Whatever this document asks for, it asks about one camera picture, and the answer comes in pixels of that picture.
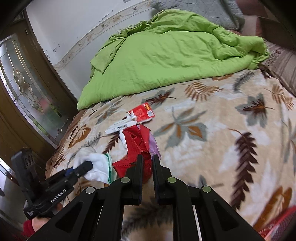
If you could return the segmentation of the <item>person's left hand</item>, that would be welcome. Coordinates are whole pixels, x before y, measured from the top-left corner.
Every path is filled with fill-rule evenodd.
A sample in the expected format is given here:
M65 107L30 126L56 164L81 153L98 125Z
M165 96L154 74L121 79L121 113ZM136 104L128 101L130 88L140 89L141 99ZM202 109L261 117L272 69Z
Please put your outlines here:
M58 203L54 208L53 208L53 214L57 214L59 211L63 209L63 204ZM33 230L36 232L38 231L43 225L45 225L51 218L50 217L40 217L37 216L32 219L32 227Z

